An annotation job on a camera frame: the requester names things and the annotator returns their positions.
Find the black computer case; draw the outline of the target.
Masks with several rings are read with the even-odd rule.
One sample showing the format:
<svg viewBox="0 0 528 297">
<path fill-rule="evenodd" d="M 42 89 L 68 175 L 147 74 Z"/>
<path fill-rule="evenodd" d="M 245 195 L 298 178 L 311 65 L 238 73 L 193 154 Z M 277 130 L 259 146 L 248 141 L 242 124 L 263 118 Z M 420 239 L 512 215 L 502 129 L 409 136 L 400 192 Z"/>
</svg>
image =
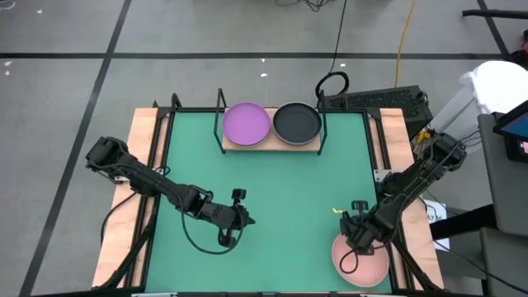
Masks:
<svg viewBox="0 0 528 297">
<path fill-rule="evenodd" d="M 327 110 L 342 111 L 367 108 L 400 109 L 410 139 L 433 119 L 428 95 L 418 85 L 324 97 L 324 105 Z"/>
</svg>

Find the pink plate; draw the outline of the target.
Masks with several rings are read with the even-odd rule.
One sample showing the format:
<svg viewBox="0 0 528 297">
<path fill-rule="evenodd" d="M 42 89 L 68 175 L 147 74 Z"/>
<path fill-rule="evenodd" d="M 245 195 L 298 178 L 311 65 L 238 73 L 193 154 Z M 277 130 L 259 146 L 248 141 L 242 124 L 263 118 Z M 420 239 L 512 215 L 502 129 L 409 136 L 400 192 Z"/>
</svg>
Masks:
<svg viewBox="0 0 528 297">
<path fill-rule="evenodd" d="M 389 274 L 390 258 L 385 245 L 375 240 L 375 254 L 357 255 L 346 244 L 344 235 L 337 235 L 332 243 L 332 263 L 337 273 L 352 285 L 367 288 L 382 282 Z"/>
</svg>

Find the black plate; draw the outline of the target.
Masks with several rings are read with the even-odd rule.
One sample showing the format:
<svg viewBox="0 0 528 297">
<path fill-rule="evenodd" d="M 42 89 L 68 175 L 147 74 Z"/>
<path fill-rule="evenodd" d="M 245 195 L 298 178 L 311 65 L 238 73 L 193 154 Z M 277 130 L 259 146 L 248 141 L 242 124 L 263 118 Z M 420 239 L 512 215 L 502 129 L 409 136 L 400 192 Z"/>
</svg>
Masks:
<svg viewBox="0 0 528 297">
<path fill-rule="evenodd" d="M 272 124 L 280 140 L 301 146 L 312 142 L 319 135 L 323 122 L 313 107 L 303 102 L 291 102 L 276 110 Z"/>
</svg>

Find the black bar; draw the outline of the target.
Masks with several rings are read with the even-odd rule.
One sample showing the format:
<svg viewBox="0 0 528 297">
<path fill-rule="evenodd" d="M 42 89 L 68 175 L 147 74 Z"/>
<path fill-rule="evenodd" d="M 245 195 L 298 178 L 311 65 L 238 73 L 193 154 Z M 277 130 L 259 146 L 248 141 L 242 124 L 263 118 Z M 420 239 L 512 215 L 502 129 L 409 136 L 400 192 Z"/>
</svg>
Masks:
<svg viewBox="0 0 528 297">
<path fill-rule="evenodd" d="M 463 17 L 496 17 L 496 18 L 507 18 L 507 19 L 520 19 L 528 20 L 528 11 L 506 11 L 497 9 L 486 9 L 486 10 L 464 10 L 462 11 Z"/>
</svg>

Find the black orange device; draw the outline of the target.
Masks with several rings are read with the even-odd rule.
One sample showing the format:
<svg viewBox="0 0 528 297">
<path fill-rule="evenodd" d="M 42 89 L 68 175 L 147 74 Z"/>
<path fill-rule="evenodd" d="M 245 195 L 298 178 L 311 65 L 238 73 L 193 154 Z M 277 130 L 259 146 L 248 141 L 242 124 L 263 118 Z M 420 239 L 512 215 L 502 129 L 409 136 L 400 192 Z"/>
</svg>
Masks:
<svg viewBox="0 0 528 297">
<path fill-rule="evenodd" d="M 511 61 L 528 70 L 528 30 L 523 31 L 523 44 L 521 48 L 510 55 Z"/>
</svg>

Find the grey bin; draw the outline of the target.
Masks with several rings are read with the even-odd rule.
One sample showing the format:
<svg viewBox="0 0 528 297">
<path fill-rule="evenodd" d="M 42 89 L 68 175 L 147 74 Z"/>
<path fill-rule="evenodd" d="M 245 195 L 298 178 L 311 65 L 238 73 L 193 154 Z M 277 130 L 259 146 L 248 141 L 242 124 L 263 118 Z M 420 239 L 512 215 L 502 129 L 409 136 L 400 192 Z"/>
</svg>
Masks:
<svg viewBox="0 0 528 297">
<path fill-rule="evenodd" d="M 471 154 L 482 149 L 478 116 L 487 113 L 470 83 L 464 85 L 434 116 L 430 126 L 435 132 L 447 133 L 464 142 L 467 154 Z"/>
</svg>

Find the grey cabinet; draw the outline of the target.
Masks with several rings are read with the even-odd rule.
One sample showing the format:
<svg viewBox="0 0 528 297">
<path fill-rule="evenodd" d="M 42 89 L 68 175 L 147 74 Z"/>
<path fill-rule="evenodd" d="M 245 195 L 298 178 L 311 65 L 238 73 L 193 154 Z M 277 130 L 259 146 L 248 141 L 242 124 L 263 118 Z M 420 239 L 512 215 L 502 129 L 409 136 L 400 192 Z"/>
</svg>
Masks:
<svg viewBox="0 0 528 297">
<path fill-rule="evenodd" d="M 528 237 L 528 164 L 507 157 L 504 138 L 493 132 L 495 124 L 493 115 L 478 116 L 497 227 Z"/>
</svg>

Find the purple plate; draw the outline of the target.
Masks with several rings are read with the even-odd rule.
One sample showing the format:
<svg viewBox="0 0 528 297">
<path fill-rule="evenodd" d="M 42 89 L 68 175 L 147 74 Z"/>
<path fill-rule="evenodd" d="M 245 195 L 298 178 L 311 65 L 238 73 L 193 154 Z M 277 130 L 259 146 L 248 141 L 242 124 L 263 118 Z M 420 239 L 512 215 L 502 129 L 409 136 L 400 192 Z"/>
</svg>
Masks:
<svg viewBox="0 0 528 297">
<path fill-rule="evenodd" d="M 240 102 L 228 108 L 222 119 L 224 136 L 238 146 L 261 143 L 271 130 L 267 111 L 254 102 Z"/>
</svg>

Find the green table mat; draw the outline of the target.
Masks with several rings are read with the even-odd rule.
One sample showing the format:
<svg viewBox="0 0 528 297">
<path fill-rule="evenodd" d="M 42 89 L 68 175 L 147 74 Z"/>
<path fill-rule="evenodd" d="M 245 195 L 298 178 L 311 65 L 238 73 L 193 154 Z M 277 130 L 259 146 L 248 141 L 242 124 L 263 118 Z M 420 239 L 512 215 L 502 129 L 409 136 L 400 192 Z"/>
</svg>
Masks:
<svg viewBox="0 0 528 297">
<path fill-rule="evenodd" d="M 232 251 L 218 229 L 161 202 L 146 290 L 154 292 L 350 291 L 332 263 L 339 214 L 354 200 L 376 202 L 363 118 L 327 117 L 321 153 L 221 152 L 215 115 L 179 113 L 167 157 L 169 178 L 214 193 L 228 205 L 247 191 L 244 205 L 256 221 Z"/>
</svg>

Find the black tablet screen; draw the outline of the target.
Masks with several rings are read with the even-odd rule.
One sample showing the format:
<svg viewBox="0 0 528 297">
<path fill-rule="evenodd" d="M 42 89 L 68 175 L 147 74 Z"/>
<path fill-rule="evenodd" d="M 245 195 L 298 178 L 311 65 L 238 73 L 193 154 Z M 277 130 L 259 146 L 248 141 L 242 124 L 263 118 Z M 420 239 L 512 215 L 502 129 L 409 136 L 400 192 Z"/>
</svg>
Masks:
<svg viewBox="0 0 528 297">
<path fill-rule="evenodd" d="M 507 157 L 528 163 L 528 100 L 506 114 L 494 112 L 493 132 L 504 139 Z"/>
</svg>

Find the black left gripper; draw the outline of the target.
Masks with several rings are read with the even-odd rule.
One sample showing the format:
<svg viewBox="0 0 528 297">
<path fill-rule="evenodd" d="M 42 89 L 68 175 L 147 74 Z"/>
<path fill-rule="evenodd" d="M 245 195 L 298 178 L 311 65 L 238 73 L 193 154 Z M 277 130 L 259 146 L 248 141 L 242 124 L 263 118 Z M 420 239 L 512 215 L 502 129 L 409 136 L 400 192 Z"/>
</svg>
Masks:
<svg viewBox="0 0 528 297">
<path fill-rule="evenodd" d="M 233 236 L 233 232 L 238 231 L 238 236 L 241 237 L 243 230 L 247 226 L 256 223 L 247 208 L 242 204 L 242 201 L 246 198 L 247 191 L 241 188 L 233 189 L 231 195 L 233 204 L 222 205 L 212 201 L 212 191 L 206 191 L 199 187 L 196 187 L 196 190 L 202 196 L 197 218 L 219 228 L 217 239 L 220 246 L 234 248 L 238 243 L 238 239 Z"/>
</svg>

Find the black aluminium table frame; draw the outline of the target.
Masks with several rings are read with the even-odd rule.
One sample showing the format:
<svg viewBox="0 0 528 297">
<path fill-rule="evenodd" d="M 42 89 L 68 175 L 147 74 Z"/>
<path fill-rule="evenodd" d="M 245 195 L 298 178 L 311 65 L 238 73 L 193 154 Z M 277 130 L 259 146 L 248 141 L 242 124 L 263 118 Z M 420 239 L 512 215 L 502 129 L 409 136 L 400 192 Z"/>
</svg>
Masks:
<svg viewBox="0 0 528 297">
<path fill-rule="evenodd" d="M 197 113 L 212 113 L 215 115 L 216 107 L 205 108 L 205 107 L 193 107 L 193 108 L 177 108 L 176 112 L 197 112 Z M 167 152 L 169 150 L 170 135 L 169 126 L 172 128 L 175 120 L 171 122 L 169 119 L 172 107 L 150 107 L 150 108 L 136 108 L 130 126 L 130 132 L 128 136 L 128 148 L 131 153 L 139 158 L 140 162 L 153 161 L 153 166 L 163 165 Z M 412 153 L 409 144 L 409 137 L 407 127 L 403 117 L 403 113 L 400 109 L 392 108 L 370 108 L 368 111 L 368 129 L 367 132 L 371 133 L 371 136 L 367 137 L 373 141 L 373 150 L 376 158 L 376 166 L 382 165 L 382 140 L 387 148 L 387 162 L 390 162 L 394 169 L 403 170 L 405 167 L 411 165 Z M 231 151 L 265 151 L 265 152 L 302 152 L 302 153 L 317 153 L 320 144 L 322 143 L 322 136 L 317 136 L 316 140 L 309 144 L 302 146 L 289 145 L 279 140 L 275 133 L 272 131 L 266 137 L 266 139 L 257 146 L 253 147 L 240 147 L 235 144 L 231 144 L 228 140 L 225 140 L 226 148 Z M 131 195 L 133 190 L 130 190 L 128 183 L 117 185 L 115 187 L 115 193 L 112 200 L 111 207 L 117 206 L 119 203 L 125 201 L 126 196 Z M 113 212 L 114 216 L 109 217 L 109 227 L 106 231 L 103 231 L 103 235 L 106 235 L 103 239 L 101 251 L 97 261 L 97 268 L 92 281 L 92 287 L 101 286 L 107 279 L 111 277 L 111 273 L 117 270 L 118 262 L 125 258 L 125 254 L 132 249 L 135 239 L 139 235 L 137 232 L 144 231 L 148 224 L 148 218 L 154 213 L 154 206 L 158 205 L 160 201 L 159 197 L 141 196 L 138 201 L 132 201 L 134 197 L 128 200 L 127 204 L 122 203 L 120 209 L 115 208 Z M 408 218 L 410 221 L 405 222 L 404 226 L 409 228 L 413 224 L 422 224 L 425 226 L 426 216 L 418 215 L 419 209 L 417 206 L 413 206 L 408 212 Z M 129 268 L 125 270 L 125 276 L 118 282 L 118 288 L 125 288 L 126 276 L 131 276 L 132 285 L 128 286 L 140 286 L 141 277 L 146 276 L 146 272 L 143 272 L 143 268 L 146 268 L 147 264 L 147 243 L 142 246 L 139 254 L 134 257 L 134 260 L 130 264 Z M 440 277 L 440 268 L 438 266 L 436 256 L 435 260 L 427 260 L 426 256 L 421 254 L 421 258 L 418 262 L 421 263 L 426 271 L 431 274 L 433 280 L 438 281 L 439 285 L 443 285 L 443 280 Z M 404 286 L 407 283 L 404 281 L 403 273 L 403 262 L 398 258 L 398 271 L 397 279 L 398 285 Z"/>
</svg>

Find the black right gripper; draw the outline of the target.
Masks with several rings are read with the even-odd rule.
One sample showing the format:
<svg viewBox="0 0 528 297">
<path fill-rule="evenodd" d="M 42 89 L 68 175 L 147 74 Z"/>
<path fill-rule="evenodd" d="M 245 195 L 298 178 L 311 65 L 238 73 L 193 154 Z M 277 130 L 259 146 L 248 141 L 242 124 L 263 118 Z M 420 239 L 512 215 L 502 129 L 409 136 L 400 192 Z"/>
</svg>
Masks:
<svg viewBox="0 0 528 297">
<path fill-rule="evenodd" d="M 347 236 L 347 246 L 357 255 L 372 256 L 376 250 L 374 241 L 380 234 L 380 229 L 374 223 L 373 211 L 365 200 L 352 201 L 351 209 L 358 214 L 340 218 L 341 235 Z"/>
</svg>

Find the black floor beam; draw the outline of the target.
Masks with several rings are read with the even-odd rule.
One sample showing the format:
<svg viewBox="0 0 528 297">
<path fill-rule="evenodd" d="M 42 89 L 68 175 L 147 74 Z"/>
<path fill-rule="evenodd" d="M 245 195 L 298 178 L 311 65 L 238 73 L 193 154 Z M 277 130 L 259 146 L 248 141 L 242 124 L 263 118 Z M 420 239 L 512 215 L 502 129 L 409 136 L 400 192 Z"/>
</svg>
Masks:
<svg viewBox="0 0 528 297">
<path fill-rule="evenodd" d="M 495 209 L 492 204 L 430 224 L 433 240 L 470 233 L 484 227 L 492 229 L 497 227 Z"/>
</svg>

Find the white paper sheet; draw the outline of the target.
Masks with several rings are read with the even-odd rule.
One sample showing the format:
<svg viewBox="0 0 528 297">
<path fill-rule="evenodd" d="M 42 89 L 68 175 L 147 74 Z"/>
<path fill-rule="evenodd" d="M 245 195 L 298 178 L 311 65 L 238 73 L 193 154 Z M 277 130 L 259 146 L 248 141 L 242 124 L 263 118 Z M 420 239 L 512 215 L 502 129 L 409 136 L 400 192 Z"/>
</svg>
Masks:
<svg viewBox="0 0 528 297">
<path fill-rule="evenodd" d="M 424 200 L 427 209 L 427 219 L 429 224 L 441 221 L 447 218 L 446 205 L 432 200 Z M 435 249 L 447 252 L 450 247 L 448 238 L 435 239 Z"/>
</svg>

